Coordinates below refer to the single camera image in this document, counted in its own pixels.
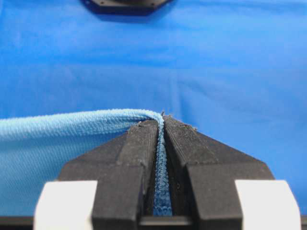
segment blue fabric background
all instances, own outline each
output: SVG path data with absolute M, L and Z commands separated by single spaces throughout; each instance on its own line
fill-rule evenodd
M 0 118 L 142 108 L 265 161 L 307 214 L 307 3 L 174 0 L 148 17 L 0 0 Z

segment blue tablecloth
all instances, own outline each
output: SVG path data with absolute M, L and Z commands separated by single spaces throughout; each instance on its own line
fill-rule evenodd
M 307 214 L 307 2 L 174 0 L 149 16 L 0 0 L 0 118 L 162 110 L 265 161 Z

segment black mount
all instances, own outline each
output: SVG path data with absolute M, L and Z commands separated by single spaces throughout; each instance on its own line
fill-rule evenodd
M 170 0 L 83 0 L 95 13 L 148 15 Z

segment cloth fold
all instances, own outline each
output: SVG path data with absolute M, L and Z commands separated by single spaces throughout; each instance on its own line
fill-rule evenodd
M 32 216 L 44 183 L 66 162 L 146 119 L 159 125 L 153 214 L 172 215 L 162 116 L 114 109 L 0 120 L 0 216 Z

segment black object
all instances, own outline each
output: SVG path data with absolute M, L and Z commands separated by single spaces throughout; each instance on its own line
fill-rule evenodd
M 148 15 L 170 0 L 82 0 L 95 13 Z
M 153 120 L 66 163 L 58 179 L 98 181 L 95 230 L 240 230 L 243 215 L 234 181 L 274 179 L 267 165 L 170 116 L 164 120 L 174 216 L 152 216 L 158 137 Z M 32 223 L 33 217 L 0 217 L 0 229 L 31 229 Z M 302 230 L 307 230 L 306 216 Z

